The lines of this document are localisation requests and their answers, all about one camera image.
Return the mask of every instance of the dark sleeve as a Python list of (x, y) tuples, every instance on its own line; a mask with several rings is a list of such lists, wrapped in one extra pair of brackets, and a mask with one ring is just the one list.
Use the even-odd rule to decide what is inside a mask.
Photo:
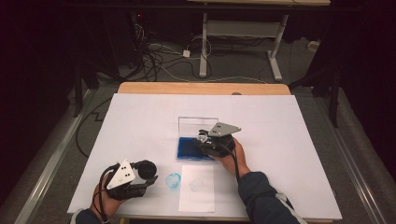
[(102, 224), (102, 222), (98, 219), (96, 214), (88, 208), (77, 211), (73, 215), (70, 224)]
[(306, 223), (295, 213), (285, 194), (273, 188), (262, 172), (243, 175), (238, 192), (252, 223)]

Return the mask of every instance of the hand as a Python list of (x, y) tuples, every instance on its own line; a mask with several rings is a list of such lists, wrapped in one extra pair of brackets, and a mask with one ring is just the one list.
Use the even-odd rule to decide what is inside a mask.
[[(247, 162), (245, 159), (245, 152), (242, 148), (242, 145), (234, 138), (233, 141), (235, 142), (235, 150), (233, 154), (236, 156), (238, 160), (238, 168), (239, 168), (239, 176), (242, 177), (243, 175), (250, 172), (250, 169), (247, 166)], [(224, 168), (230, 172), (231, 174), (235, 175), (235, 163), (233, 161), (233, 156), (228, 155), (226, 157), (212, 157), (216, 161), (220, 161)]]
[[(105, 214), (106, 214), (107, 218), (109, 218), (109, 217), (112, 217), (117, 212), (120, 205), (125, 203), (127, 200), (118, 201), (118, 200), (112, 199), (112, 198), (110, 198), (110, 196), (108, 196), (108, 194), (105, 190), (105, 183), (106, 183), (107, 177), (108, 177), (108, 175), (106, 175), (103, 178), (103, 182), (102, 182), (102, 202), (103, 202), (103, 208), (105, 209)], [(92, 197), (94, 199), (92, 201), (90, 209), (96, 214), (96, 216), (99, 218), (100, 221), (103, 221), (102, 216), (99, 213), (99, 211), (100, 211), (99, 185), (96, 185), (96, 188), (95, 188), (95, 191), (93, 192)]]

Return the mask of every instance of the wrist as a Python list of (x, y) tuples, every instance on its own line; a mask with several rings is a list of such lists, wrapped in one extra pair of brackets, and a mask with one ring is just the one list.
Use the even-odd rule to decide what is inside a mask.
[(242, 166), (239, 167), (239, 177), (242, 177), (244, 175), (246, 175), (247, 173), (250, 173), (250, 169), (247, 166)]
[(96, 215), (96, 217), (99, 219), (99, 221), (103, 222), (102, 220), (102, 216), (99, 214), (99, 212), (93, 207), (93, 205), (91, 205), (90, 207), (91, 211), (93, 211)]

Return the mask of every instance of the desk leg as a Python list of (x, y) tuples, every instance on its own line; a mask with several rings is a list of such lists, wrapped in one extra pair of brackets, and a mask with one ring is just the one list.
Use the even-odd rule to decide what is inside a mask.
[(283, 35), (283, 32), (285, 31), (286, 22), (288, 21), (288, 17), (289, 17), (289, 15), (284, 15), (282, 17), (282, 22), (279, 24), (279, 27), (277, 28), (274, 49), (267, 51), (268, 60), (270, 61), (271, 68), (273, 70), (274, 78), (276, 81), (282, 80), (282, 75), (280, 74), (279, 66), (277, 65), (277, 62), (276, 62), (276, 53), (277, 53), (277, 50), (279, 49), (280, 41), (282, 40), (282, 35)]
[(206, 48), (206, 37), (207, 37), (207, 13), (204, 13), (202, 28), (202, 50), (201, 50), (201, 62), (199, 65), (199, 76), (206, 77), (206, 60), (207, 60), (207, 48)]

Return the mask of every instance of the cable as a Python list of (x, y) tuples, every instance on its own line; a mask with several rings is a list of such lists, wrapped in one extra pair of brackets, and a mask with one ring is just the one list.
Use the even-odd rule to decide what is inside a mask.
[(139, 24), (135, 24), (137, 27), (139, 27), (140, 29), (139, 29), (139, 33), (138, 33), (138, 35), (137, 35), (137, 39), (140, 39), (139, 37), (140, 37), (140, 34), (142, 34), (142, 38), (141, 38), (141, 40), (140, 40), (140, 44), (139, 44), (139, 46), (138, 47), (140, 47), (140, 46), (142, 46), (142, 44), (143, 44), (143, 40), (145, 39), (145, 30), (143, 29), (143, 27), (141, 26), (141, 25), (139, 25)]
[(305, 4), (301, 4), (301, 3), (299, 3), (299, 2), (297, 2), (297, 1), (295, 1), (295, 0), (291, 0), (291, 1), (292, 1), (293, 3), (299, 5), (299, 6), (308, 6), (308, 5), (305, 5)]
[(160, 65), (160, 67), (161, 67), (161, 69), (162, 69), (163, 71), (165, 71), (170, 77), (172, 77), (172, 78), (174, 78), (174, 79), (177, 79), (177, 80), (179, 80), (179, 81), (185, 81), (185, 82), (190, 82), (190, 83), (217, 82), (217, 81), (222, 81), (222, 80), (227, 80), (227, 79), (242, 78), (242, 79), (248, 79), (248, 80), (253, 80), (253, 81), (260, 82), (260, 83), (268, 84), (267, 82), (264, 82), (264, 81), (261, 81), (261, 80), (258, 80), (258, 79), (256, 79), (256, 78), (252, 78), (252, 77), (224, 77), (224, 78), (218, 78), (218, 79), (212, 79), (212, 80), (205, 80), (205, 81), (191, 81), (191, 80), (187, 80), (187, 79), (184, 79), (184, 78), (175, 77), (175, 76), (172, 75), (166, 68), (164, 68), (164, 67), (161, 66), (161, 65)]
[(210, 55), (210, 53), (212, 52), (212, 45), (210, 44), (209, 40), (207, 40), (206, 38), (203, 38), (201, 35), (196, 36), (195, 38), (193, 38), (190, 42), (190, 44), (192, 44), (192, 41), (196, 40), (196, 39), (203, 39), (204, 41), (206, 41), (207, 44), (209, 44), (209, 52), (206, 54), (206, 57)]
[(95, 210), (96, 210), (96, 212), (98, 212), (99, 213), (99, 215), (100, 216), (102, 216), (102, 213), (101, 213), (101, 211), (99, 211), (99, 209), (96, 207), (96, 203), (95, 203), (95, 198), (99, 195), (99, 193), (101, 193), (101, 192), (103, 192), (104, 190), (102, 190), (102, 191), (97, 191), (95, 194), (93, 194), (93, 196), (92, 196), (92, 204), (93, 204), (93, 207), (95, 208)]
[(189, 63), (189, 62), (178, 62), (178, 63), (174, 63), (174, 64), (172, 64), (172, 65), (167, 66), (165, 69), (168, 69), (168, 68), (170, 68), (170, 67), (172, 67), (172, 66), (175, 66), (175, 65), (177, 65), (177, 64), (179, 64), (179, 63), (187, 63), (187, 64), (189, 64), (190, 67), (191, 67), (191, 73), (192, 73), (192, 75), (195, 77), (194, 69), (193, 69), (192, 63)]
[(161, 46), (159, 49), (156, 49), (156, 50), (154, 50), (154, 51), (159, 51), (160, 49), (162, 49), (162, 48), (166, 48), (166, 49), (170, 49), (170, 50), (172, 50), (171, 52), (166, 52), (166, 51), (160, 51), (161, 53), (173, 53), (173, 54), (178, 54), (178, 55), (181, 55), (181, 53), (179, 53), (179, 52), (177, 52), (177, 50), (175, 50), (175, 49), (172, 49), (172, 48), (170, 48), (170, 47), (167, 47), (167, 46), (165, 46), (165, 45), (163, 45), (163, 44), (148, 44), (148, 48), (149, 48), (149, 46), (151, 46), (151, 45), (154, 45), (154, 46)]
[[(212, 55), (214, 55), (214, 56), (226, 56), (226, 55), (232, 53), (235, 49), (244, 49), (244, 48), (248, 48), (248, 47), (257, 47), (264, 40), (267, 39), (267, 38), (261, 38), (261, 37), (257, 38), (257, 37), (255, 37), (255, 38), (253, 38), (253, 41), (251, 41), (252, 38), (241, 39), (241, 40), (237, 40), (237, 39), (231, 40), (229, 38), (229, 36), (227, 36), (227, 35), (224, 36), (224, 38), (221, 38), (219, 36), (214, 36), (214, 35), (208, 35), (207, 38), (209, 38), (209, 37), (213, 38), (213, 40), (210, 40), (210, 42), (211, 42), (211, 46), (212, 46)], [(217, 40), (221, 40), (223, 42), (226, 42), (228, 45), (227, 46), (226, 45), (216, 45), (216, 44), (214, 44), (214, 40), (216, 40), (216, 39)], [(227, 47), (229, 47), (230, 49), (226, 53), (223, 53), (223, 54), (213, 53), (215, 48), (227, 48)]]
[(110, 97), (108, 99), (106, 99), (105, 101), (103, 101), (101, 104), (99, 104), (94, 110), (92, 110), (82, 121), (81, 123), (78, 125), (77, 129), (76, 129), (76, 145), (78, 148), (78, 151), (85, 157), (85, 158), (89, 158), (90, 156), (87, 155), (81, 148), (81, 146), (79, 145), (79, 141), (78, 141), (78, 133), (79, 133), (79, 129), (81, 128), (82, 124), (85, 122), (85, 120), (91, 115), (93, 114), (93, 112), (99, 108), (101, 105), (104, 105), (107, 101), (110, 101), (113, 97)]
[(293, 49), (295, 41), (293, 41), (290, 45), (290, 52), (289, 52), (289, 75), (290, 75), (290, 82), (293, 81), (292, 76), (291, 76), (291, 50)]
[(219, 146), (221, 146), (222, 148), (226, 149), (227, 152), (233, 157), (233, 164), (234, 164), (234, 166), (235, 166), (235, 177), (236, 177), (236, 182), (239, 183), (239, 178), (240, 178), (240, 176), (239, 176), (239, 167), (238, 167), (238, 159), (236, 158), (235, 149), (233, 150), (233, 152), (235, 152), (235, 154), (233, 154), (233, 153), (231, 152), (231, 150), (228, 149), (228, 148), (227, 148), (226, 146), (224, 146), (223, 144), (219, 144)]
[(95, 207), (96, 211), (99, 213), (99, 215), (102, 217), (102, 223), (109, 223), (109, 224), (111, 224), (110, 221), (109, 221), (108, 218), (107, 218), (106, 213), (105, 213), (105, 208), (103, 207), (102, 192), (105, 191), (104, 189), (102, 189), (103, 179), (105, 178), (105, 175), (106, 175), (109, 171), (111, 171), (111, 170), (114, 171), (115, 169), (117, 169), (117, 167), (118, 167), (118, 164), (112, 165), (112, 166), (109, 166), (107, 169), (105, 169), (105, 170), (102, 172), (102, 175), (100, 176), (100, 180), (99, 180), (99, 184), (98, 184), (98, 188), (99, 188), (98, 193), (95, 194), (95, 195), (93, 195), (93, 197), (92, 197), (93, 204), (95, 204), (95, 203), (94, 203), (94, 197), (96, 197), (96, 195), (99, 195), (99, 208), (100, 208), (100, 211), (98, 211), (96, 205), (95, 205), (94, 207)]

